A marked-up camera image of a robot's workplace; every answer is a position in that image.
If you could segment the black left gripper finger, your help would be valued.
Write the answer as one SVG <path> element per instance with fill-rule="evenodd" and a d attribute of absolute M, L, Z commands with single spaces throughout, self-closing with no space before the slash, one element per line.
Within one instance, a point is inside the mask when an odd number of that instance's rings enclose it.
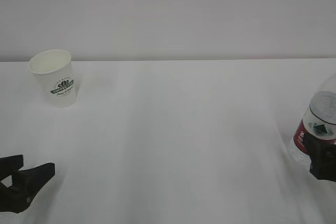
<path fill-rule="evenodd" d="M 1 207 L 29 207 L 39 191 L 54 176 L 54 163 L 13 172 L 11 186 L 7 187 L 1 182 Z"/>
<path fill-rule="evenodd" d="M 20 170 L 24 166 L 23 155 L 14 155 L 0 158 L 0 181 Z"/>

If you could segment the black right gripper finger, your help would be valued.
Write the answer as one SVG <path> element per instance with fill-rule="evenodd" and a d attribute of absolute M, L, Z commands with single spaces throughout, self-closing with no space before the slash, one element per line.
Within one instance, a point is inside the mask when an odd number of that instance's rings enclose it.
<path fill-rule="evenodd" d="M 310 173 L 318 180 L 335 182 L 335 144 L 305 133 L 303 145 L 311 160 Z"/>

